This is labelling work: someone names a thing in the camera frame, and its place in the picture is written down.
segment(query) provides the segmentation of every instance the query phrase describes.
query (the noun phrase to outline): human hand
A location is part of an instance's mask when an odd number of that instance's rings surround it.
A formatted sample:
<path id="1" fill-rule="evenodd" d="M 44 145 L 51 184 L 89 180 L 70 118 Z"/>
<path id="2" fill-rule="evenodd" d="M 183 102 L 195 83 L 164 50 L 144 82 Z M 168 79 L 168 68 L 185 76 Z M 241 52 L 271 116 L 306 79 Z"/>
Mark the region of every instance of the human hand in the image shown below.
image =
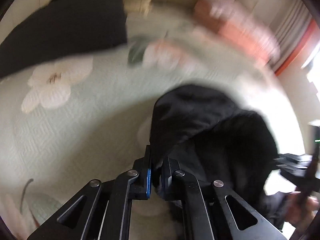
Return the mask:
<path id="1" fill-rule="evenodd" d="M 285 216 L 285 221 L 289 222 L 302 232 L 305 231 L 312 222 L 315 216 L 313 211 L 318 210 L 319 202 L 314 197 L 308 197 L 304 211 L 304 207 L 301 207 L 297 203 L 299 193 L 299 191 L 294 191 L 288 196 L 288 201 L 290 203 Z"/>

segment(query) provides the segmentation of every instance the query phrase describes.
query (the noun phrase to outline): silver screw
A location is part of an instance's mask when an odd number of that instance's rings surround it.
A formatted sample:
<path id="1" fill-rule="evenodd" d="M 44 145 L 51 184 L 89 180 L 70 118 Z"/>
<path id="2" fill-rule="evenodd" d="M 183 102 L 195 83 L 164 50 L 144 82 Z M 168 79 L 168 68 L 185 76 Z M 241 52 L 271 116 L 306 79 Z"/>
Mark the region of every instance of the silver screw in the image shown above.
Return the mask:
<path id="1" fill-rule="evenodd" d="M 97 187 L 100 184 L 100 181 L 98 181 L 97 179 L 93 179 L 90 182 L 90 187 Z"/>
<path id="2" fill-rule="evenodd" d="M 213 185 L 215 185 L 216 187 L 223 187 L 223 182 L 222 182 L 222 180 L 216 179 L 213 182 Z"/>
<path id="3" fill-rule="evenodd" d="M 134 176 L 137 176 L 138 175 L 138 172 L 136 170 L 129 170 L 127 172 L 127 174 L 130 176 L 130 177 L 134 177 Z"/>
<path id="4" fill-rule="evenodd" d="M 182 170 L 176 170 L 176 171 L 174 171 L 174 173 L 173 173 L 175 176 L 177 176 L 177 177 L 182 177 L 182 176 L 184 176 L 184 171 L 182 171 Z"/>

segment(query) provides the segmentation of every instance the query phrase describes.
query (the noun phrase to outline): blue strip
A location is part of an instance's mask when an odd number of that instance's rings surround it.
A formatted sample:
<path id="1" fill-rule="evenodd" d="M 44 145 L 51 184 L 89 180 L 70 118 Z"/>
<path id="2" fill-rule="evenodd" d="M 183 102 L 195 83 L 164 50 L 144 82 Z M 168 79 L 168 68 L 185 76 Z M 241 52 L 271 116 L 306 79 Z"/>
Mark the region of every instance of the blue strip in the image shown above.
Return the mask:
<path id="1" fill-rule="evenodd" d="M 148 173 L 147 173 L 147 198 L 150 198 L 150 194 L 151 194 L 151 169 L 148 169 Z"/>

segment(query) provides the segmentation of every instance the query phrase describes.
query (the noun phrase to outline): black fabric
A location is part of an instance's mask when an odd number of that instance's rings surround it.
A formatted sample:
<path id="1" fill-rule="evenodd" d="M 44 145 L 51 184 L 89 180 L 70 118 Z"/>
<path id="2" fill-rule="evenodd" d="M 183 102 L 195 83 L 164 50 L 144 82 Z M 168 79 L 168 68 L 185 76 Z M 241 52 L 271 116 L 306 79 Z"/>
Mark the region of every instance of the black fabric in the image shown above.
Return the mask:
<path id="1" fill-rule="evenodd" d="M 16 26 L 0 45 L 0 78 L 68 55 L 127 42 L 122 0 L 54 0 Z"/>
<path id="2" fill-rule="evenodd" d="M 258 113 L 240 109 L 225 94 L 185 85 L 163 95 L 153 110 L 150 149 L 155 168 L 169 155 L 200 181 L 221 179 L 264 217 L 281 223 L 273 217 L 281 203 L 263 203 L 270 199 L 263 186 L 278 157 L 274 139 Z"/>

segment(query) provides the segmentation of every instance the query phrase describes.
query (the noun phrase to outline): person's sleeve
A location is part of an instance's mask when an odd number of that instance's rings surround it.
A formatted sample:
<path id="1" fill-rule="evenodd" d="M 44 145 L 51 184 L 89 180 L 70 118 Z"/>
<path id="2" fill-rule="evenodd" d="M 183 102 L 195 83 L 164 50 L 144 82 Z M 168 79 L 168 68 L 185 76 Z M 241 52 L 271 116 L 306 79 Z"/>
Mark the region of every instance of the person's sleeve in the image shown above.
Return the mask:
<path id="1" fill-rule="evenodd" d="M 257 211 L 280 231 L 287 211 L 288 195 L 289 193 L 277 192 L 267 196 L 263 192 L 257 207 Z"/>

